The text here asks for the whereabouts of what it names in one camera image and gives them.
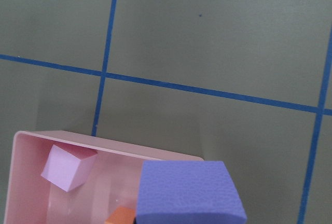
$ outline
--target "cube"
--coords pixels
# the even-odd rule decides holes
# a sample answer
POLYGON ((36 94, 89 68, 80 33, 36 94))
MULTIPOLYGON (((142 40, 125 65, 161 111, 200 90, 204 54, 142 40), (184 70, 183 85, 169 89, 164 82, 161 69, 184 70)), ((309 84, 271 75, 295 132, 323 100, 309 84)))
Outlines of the cube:
POLYGON ((135 210, 127 207, 117 207, 117 209, 105 221, 105 224, 133 224, 135 210))
POLYGON ((96 157, 97 153, 89 148, 57 143, 51 148, 41 176, 68 192, 87 181, 96 157))
POLYGON ((145 161, 137 224, 244 224, 246 214, 221 161, 145 161))

